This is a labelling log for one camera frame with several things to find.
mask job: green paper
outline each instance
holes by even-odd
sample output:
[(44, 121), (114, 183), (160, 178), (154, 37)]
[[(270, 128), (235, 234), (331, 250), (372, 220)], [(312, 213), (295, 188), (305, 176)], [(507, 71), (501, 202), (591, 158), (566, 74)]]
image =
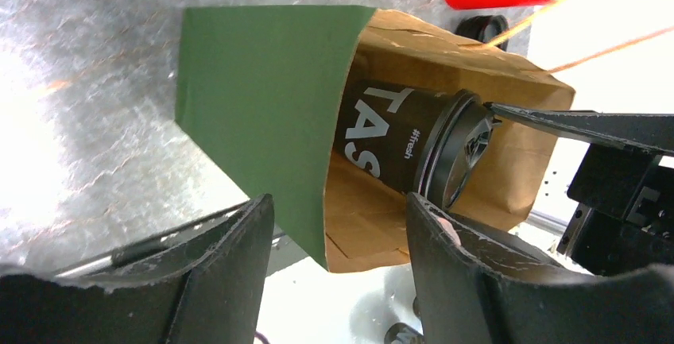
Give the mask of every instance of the green paper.
[(323, 188), (342, 89), (374, 9), (240, 6), (184, 12), (176, 121), (324, 267)]

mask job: stainless steel table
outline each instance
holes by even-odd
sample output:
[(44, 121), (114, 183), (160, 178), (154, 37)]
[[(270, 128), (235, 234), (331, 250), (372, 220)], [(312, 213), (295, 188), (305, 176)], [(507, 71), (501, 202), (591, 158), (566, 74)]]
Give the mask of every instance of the stainless steel table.
[(396, 8), (448, 29), (466, 15), (444, 0), (0, 0), (0, 261), (54, 270), (243, 201), (172, 121), (180, 18), (270, 3)]

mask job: paper bag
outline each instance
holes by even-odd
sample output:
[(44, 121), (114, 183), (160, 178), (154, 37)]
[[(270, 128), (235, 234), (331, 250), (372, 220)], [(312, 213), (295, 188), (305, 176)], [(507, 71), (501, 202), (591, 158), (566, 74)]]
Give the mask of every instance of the paper bag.
[[(361, 6), (242, 6), (184, 13), (176, 121), (332, 272), (409, 260), (405, 198), (332, 154), (356, 75), (483, 101), (567, 110), (574, 91), (497, 48), (467, 47), (418, 18)], [(508, 230), (526, 219), (555, 137), (504, 122), (452, 211)]]

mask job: black plastic lid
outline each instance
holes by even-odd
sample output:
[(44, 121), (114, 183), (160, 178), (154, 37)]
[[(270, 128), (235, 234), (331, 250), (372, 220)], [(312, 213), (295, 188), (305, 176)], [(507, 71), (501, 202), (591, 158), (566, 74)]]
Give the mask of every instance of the black plastic lid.
[(452, 99), (437, 139), (430, 141), (427, 160), (418, 170), (417, 189), (443, 210), (466, 187), (473, 167), (491, 139), (494, 115), (479, 96), (461, 90)]
[[(485, 44), (507, 29), (508, 20), (501, 15), (477, 16), (461, 21), (459, 27), (456, 28), (455, 34)], [(508, 48), (508, 41), (500, 44), (498, 48), (505, 51)]]

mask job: white lettering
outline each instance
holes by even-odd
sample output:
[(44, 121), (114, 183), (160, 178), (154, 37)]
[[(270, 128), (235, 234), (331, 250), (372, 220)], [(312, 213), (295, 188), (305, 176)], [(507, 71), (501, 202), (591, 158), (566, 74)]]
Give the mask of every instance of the white lettering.
[(414, 145), (416, 144), (417, 141), (419, 141), (419, 137), (421, 136), (421, 131), (418, 129), (415, 129), (412, 131), (412, 136), (409, 137), (409, 143), (407, 143), (407, 148), (405, 149), (405, 159), (409, 160), (412, 158), (412, 149), (414, 148)]
[(414, 90), (411, 88), (405, 88), (401, 92), (392, 92), (379, 88), (368, 87), (367, 90), (365, 90), (365, 94), (376, 96), (378, 98), (390, 99), (392, 102), (389, 105), (389, 108), (386, 110), (395, 114), (398, 111), (398, 108), (400, 108), (402, 101), (407, 98), (407, 95), (412, 94), (412, 91)]
[[(358, 100), (355, 109), (360, 113), (356, 126), (347, 128), (346, 139), (363, 139), (364, 137), (380, 137), (386, 136), (389, 132), (389, 123), (382, 119), (373, 109), (370, 108), (362, 100)], [(365, 123), (370, 121), (372, 126), (365, 126)]]
[(349, 159), (350, 162), (354, 163), (361, 169), (365, 169), (368, 164), (371, 165), (372, 169), (370, 169), (370, 173), (375, 178), (378, 179), (379, 175), (381, 175), (379, 161), (377, 160), (377, 157), (374, 155), (374, 153), (370, 151), (362, 151), (360, 155), (358, 155), (358, 159), (354, 159), (354, 153), (356, 153), (356, 144), (353, 142), (347, 144), (347, 146), (344, 148), (344, 153), (347, 155), (347, 159)]

